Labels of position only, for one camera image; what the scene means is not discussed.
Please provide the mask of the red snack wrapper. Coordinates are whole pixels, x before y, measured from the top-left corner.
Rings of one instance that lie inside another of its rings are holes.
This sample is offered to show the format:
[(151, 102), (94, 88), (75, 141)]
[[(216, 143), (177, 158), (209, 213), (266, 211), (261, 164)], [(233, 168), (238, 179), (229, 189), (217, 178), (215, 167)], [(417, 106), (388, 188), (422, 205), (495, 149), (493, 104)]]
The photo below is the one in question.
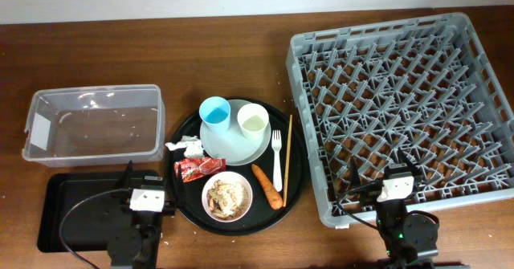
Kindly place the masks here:
[(184, 182), (190, 182), (225, 171), (226, 160), (211, 157), (186, 158), (175, 162), (173, 167), (177, 177), (181, 177)]

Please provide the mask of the white tissue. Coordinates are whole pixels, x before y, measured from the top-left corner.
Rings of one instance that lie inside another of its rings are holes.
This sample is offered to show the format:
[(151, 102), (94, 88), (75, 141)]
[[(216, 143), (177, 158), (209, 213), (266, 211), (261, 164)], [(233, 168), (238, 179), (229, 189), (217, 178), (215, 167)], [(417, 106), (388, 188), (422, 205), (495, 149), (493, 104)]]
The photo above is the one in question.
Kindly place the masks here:
[(196, 136), (182, 136), (181, 140), (177, 143), (165, 143), (165, 147), (169, 151), (184, 149), (184, 157), (186, 158), (204, 157), (204, 148), (202, 145), (202, 141)]

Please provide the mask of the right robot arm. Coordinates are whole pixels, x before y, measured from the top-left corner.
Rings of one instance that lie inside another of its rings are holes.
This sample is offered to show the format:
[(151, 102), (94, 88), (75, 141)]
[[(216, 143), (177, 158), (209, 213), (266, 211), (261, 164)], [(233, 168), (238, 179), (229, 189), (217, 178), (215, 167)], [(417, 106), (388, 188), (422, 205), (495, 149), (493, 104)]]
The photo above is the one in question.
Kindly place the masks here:
[(433, 268), (438, 254), (439, 219), (433, 214), (408, 211), (410, 200), (422, 184), (422, 171), (398, 150), (398, 163), (384, 168), (382, 177), (361, 184), (357, 163), (350, 160), (351, 180), (345, 194), (358, 195), (363, 206), (373, 206), (376, 225), (384, 241), (387, 259), (377, 262), (379, 268)]

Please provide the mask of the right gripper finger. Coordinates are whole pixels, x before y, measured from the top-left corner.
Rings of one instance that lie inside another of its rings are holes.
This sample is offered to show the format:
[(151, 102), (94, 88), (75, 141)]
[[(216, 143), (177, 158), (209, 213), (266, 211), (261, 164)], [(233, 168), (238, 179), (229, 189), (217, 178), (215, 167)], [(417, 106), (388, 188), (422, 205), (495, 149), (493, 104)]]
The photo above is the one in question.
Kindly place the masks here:
[(349, 189), (351, 190), (361, 185), (360, 175), (358, 173), (358, 166), (354, 157), (350, 157), (350, 169), (351, 179), (349, 183)]
[(407, 166), (407, 168), (414, 177), (420, 176), (420, 170), (418, 169), (418, 167), (410, 161), (410, 159), (404, 154), (404, 152), (401, 149), (398, 149), (398, 159), (401, 161), (401, 163)]

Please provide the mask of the orange carrot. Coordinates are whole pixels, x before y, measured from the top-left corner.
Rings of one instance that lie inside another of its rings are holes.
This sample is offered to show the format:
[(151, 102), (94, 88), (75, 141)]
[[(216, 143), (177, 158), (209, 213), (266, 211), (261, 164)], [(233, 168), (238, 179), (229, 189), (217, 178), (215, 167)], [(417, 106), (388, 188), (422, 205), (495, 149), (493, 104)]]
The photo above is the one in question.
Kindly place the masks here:
[(251, 169), (255, 177), (258, 179), (263, 188), (263, 192), (268, 200), (270, 207), (273, 210), (278, 210), (283, 207), (283, 199), (270, 182), (264, 171), (256, 164), (251, 165)]

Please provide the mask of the light blue cup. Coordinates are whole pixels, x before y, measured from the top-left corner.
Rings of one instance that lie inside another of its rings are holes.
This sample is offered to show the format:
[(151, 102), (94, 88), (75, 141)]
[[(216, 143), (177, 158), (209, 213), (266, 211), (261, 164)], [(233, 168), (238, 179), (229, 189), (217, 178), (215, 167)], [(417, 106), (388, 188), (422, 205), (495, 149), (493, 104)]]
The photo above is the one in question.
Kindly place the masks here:
[(230, 127), (231, 107), (220, 96), (205, 99), (199, 107), (199, 116), (214, 133), (223, 133)]

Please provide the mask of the food scraps and rice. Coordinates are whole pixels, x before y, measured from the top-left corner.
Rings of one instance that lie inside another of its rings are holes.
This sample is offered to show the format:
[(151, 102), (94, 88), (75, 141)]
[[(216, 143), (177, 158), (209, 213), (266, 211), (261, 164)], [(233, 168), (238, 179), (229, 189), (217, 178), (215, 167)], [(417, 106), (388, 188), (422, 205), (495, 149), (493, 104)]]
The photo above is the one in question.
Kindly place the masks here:
[(249, 194), (242, 183), (216, 180), (207, 190), (209, 211), (225, 221), (241, 217), (249, 207)]

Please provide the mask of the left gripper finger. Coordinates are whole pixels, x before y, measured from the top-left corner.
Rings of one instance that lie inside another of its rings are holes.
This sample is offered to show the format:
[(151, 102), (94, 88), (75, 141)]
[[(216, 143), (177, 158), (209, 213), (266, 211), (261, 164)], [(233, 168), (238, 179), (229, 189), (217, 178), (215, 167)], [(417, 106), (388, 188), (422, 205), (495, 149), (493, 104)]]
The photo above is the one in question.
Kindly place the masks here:
[(133, 162), (130, 161), (127, 164), (127, 167), (126, 167), (125, 171), (123, 172), (121, 178), (118, 180), (118, 187), (120, 189), (129, 187), (129, 182), (130, 182), (132, 173), (133, 173)]
[(175, 187), (175, 202), (177, 208), (183, 208), (186, 204), (186, 189), (182, 179), (182, 169), (177, 169), (177, 176), (174, 182)]

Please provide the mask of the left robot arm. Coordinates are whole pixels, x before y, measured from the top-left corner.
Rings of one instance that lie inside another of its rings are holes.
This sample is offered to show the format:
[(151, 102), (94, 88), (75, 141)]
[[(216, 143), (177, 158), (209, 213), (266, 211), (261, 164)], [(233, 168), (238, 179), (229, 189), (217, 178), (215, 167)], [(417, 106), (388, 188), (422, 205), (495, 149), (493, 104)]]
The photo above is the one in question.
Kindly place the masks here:
[(127, 164), (110, 195), (120, 201), (121, 210), (131, 216), (128, 226), (116, 230), (108, 238), (107, 252), (111, 268), (155, 268), (162, 233), (162, 219), (173, 217), (186, 204), (185, 186), (178, 184), (168, 200), (167, 181), (155, 173), (141, 176), (133, 183), (136, 172)]

